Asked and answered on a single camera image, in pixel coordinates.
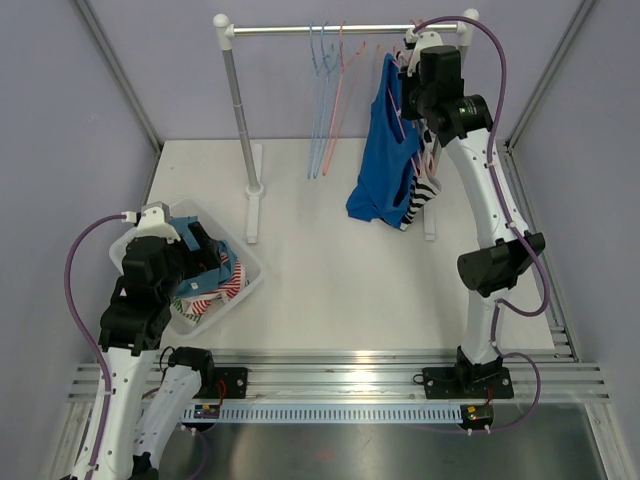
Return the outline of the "grey-blue tank top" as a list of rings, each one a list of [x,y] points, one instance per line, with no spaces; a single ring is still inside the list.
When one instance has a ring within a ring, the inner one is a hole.
[[[204,295],[230,282],[237,256],[225,240],[212,238],[197,216],[172,217],[169,223],[186,248],[186,273],[177,298]]]

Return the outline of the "green striped tank top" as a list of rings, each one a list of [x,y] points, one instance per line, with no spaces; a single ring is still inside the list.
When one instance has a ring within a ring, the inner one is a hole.
[[[198,310],[198,303],[190,299],[176,298],[172,302],[172,308],[187,323],[198,323],[202,317]]]

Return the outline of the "light blue hanger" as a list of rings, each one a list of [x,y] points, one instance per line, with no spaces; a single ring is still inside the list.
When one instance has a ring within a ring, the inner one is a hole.
[[[334,42],[325,39],[327,24],[316,27],[309,25],[309,43],[314,73],[314,115],[311,130],[308,176],[317,179],[321,161],[328,143],[330,121],[330,94],[338,52]]]
[[[309,24],[309,46],[313,69],[313,114],[310,132],[310,148],[307,178],[317,177],[316,164],[319,158],[322,129],[325,115],[325,91],[328,89],[328,61],[324,46],[324,27]]]

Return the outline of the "red striped tank top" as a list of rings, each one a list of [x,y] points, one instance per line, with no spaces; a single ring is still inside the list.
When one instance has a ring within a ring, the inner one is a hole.
[[[183,281],[176,298],[197,302],[199,313],[204,315],[214,306],[226,305],[234,299],[246,283],[244,265],[238,260],[225,260],[220,268]]]

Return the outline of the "pink hanger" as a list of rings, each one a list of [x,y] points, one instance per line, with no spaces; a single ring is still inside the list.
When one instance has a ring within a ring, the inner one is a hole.
[[[356,50],[348,55],[345,48],[346,24],[341,23],[339,28],[339,78],[334,101],[334,110],[329,127],[328,146],[321,167],[321,174],[326,177],[329,173],[331,162],[341,133],[342,126],[350,102],[350,93],[347,93],[347,77],[349,70],[360,58],[366,49],[366,43],[362,43]]]
[[[417,23],[414,22],[412,26],[409,28],[414,28],[417,26]],[[417,65],[416,72],[411,76],[411,78],[415,81],[418,80],[419,76],[419,63]],[[413,120],[413,126],[420,131],[420,142],[421,142],[421,153],[419,154],[419,172],[425,173],[427,176],[435,176],[438,161],[435,159],[436,157],[436,142],[430,136],[430,131],[426,125],[426,123],[421,120]]]
[[[395,66],[395,69],[397,70],[396,76],[395,76],[395,82],[397,83],[397,88],[396,88],[397,92],[394,92],[394,90],[391,87],[388,87],[387,93],[391,100],[393,111],[395,113],[396,120],[398,123],[398,128],[400,130],[402,138],[405,139],[406,134],[408,132],[408,127],[407,127],[408,120],[406,120],[402,116],[402,86],[401,86],[401,80],[399,75],[402,73],[403,68],[408,66],[408,58],[405,56],[404,51],[397,49],[396,47],[394,47],[392,51],[389,52],[386,47],[383,47],[382,45],[378,44],[376,47],[375,63],[383,64],[384,59],[387,56],[392,57],[391,63]]]

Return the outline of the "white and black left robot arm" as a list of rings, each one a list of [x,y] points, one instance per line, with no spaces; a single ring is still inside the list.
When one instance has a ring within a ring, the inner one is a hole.
[[[179,285],[196,254],[167,220],[140,220],[127,244],[122,274],[89,341],[100,379],[72,479],[156,479],[165,447],[190,400],[208,396],[216,373],[210,351],[178,347],[151,404],[143,408],[147,378],[170,319]]]

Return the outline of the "black and white striped top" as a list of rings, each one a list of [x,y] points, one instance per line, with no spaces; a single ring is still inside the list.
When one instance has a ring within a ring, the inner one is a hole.
[[[420,148],[418,150],[417,157],[417,172],[413,174],[411,185],[409,189],[409,203],[407,207],[407,211],[402,217],[400,223],[400,230],[405,231],[408,227],[416,220],[418,214],[420,212],[423,213],[424,219],[427,219],[429,215],[426,213],[426,205],[431,200],[435,199],[442,191],[441,182],[437,179],[436,173],[435,176],[427,176],[425,173],[419,172],[419,154],[421,153],[421,142]],[[435,159],[438,161],[438,151],[436,148],[436,157]]]

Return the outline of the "bright blue tank top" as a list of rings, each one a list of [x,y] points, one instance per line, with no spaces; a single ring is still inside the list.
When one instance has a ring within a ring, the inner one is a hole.
[[[408,121],[403,139],[387,88],[397,92],[397,70],[387,56],[370,106],[369,130],[357,184],[347,202],[351,218],[370,222],[379,219],[399,229],[409,203],[409,189],[420,148],[419,131]]]

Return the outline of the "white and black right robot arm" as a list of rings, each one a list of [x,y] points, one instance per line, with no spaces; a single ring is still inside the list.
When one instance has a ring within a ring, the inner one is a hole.
[[[467,325],[451,367],[426,367],[422,384],[430,400],[510,399],[509,371],[498,352],[504,302],[518,279],[546,246],[530,231],[504,178],[489,108],[480,95],[464,92],[462,56],[449,45],[420,50],[415,67],[404,69],[402,114],[422,119],[460,176],[477,231],[476,250],[457,260],[469,291]]]

